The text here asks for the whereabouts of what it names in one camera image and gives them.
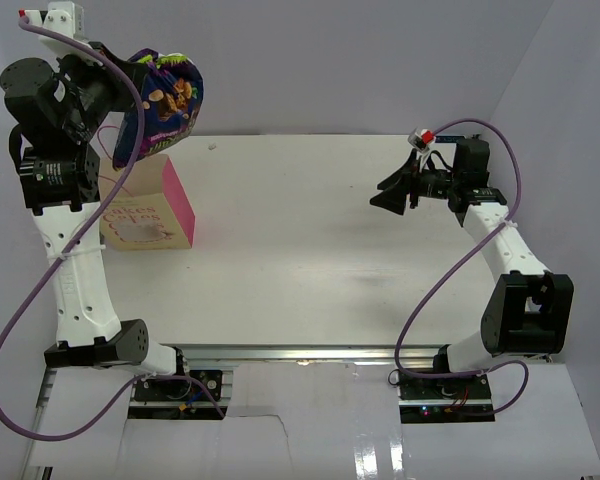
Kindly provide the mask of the large dark blue snack bag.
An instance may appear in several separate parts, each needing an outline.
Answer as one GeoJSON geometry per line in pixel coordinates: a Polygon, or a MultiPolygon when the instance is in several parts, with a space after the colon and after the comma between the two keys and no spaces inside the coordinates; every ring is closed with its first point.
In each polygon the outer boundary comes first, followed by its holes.
{"type": "Polygon", "coordinates": [[[204,98],[203,78],[180,53],[143,49],[129,58],[147,68],[140,97],[144,130],[138,160],[157,154],[189,136],[204,98]]]}

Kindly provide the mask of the beige and pink paper bag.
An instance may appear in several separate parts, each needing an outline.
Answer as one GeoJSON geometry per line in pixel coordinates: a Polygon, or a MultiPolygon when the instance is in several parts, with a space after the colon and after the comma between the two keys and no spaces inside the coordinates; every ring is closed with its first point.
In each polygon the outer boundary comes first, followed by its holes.
{"type": "Polygon", "coordinates": [[[160,153],[135,163],[100,217],[100,233],[119,251],[186,250],[196,217],[170,157],[160,153]]]}

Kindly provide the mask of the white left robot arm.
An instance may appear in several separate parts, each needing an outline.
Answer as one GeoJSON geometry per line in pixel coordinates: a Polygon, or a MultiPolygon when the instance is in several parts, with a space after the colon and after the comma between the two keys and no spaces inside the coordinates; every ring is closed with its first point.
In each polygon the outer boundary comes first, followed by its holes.
{"type": "Polygon", "coordinates": [[[16,121],[10,153],[45,245],[56,298],[56,340],[44,353],[47,366],[154,374],[168,398],[182,398],[192,377],[181,351],[154,341],[143,320],[120,320],[105,276],[100,158],[91,140],[110,113],[142,111],[133,80],[117,61],[67,54],[57,68],[39,58],[18,60],[3,70],[0,87],[16,121]]]}

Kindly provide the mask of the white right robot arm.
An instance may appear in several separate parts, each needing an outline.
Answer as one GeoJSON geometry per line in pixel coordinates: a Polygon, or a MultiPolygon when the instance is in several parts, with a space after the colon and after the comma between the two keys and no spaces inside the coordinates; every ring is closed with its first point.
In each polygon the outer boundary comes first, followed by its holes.
{"type": "Polygon", "coordinates": [[[460,138],[453,162],[437,167],[435,151],[415,138],[406,162],[381,181],[374,207],[402,215],[422,198],[445,200],[459,225],[475,241],[495,286],[479,327],[462,341],[440,348],[431,384],[452,399],[468,385],[466,372],[493,369],[499,359],[544,356],[562,351],[574,284],[553,273],[529,249],[502,193],[489,186],[489,144],[460,138]]]}

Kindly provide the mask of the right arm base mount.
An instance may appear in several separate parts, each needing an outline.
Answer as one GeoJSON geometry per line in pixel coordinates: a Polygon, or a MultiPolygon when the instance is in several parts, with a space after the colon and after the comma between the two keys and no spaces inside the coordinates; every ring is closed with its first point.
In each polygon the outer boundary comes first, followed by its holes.
{"type": "Polygon", "coordinates": [[[397,390],[403,425],[495,421],[486,378],[421,379],[394,369],[387,381],[397,390]]]}

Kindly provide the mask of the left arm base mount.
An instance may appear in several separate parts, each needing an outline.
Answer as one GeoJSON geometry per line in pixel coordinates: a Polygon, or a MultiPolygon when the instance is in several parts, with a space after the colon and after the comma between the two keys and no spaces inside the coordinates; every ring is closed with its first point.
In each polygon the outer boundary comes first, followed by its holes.
{"type": "Polygon", "coordinates": [[[131,394],[128,418],[135,420],[222,420],[221,370],[190,370],[187,380],[144,380],[131,394]]]}

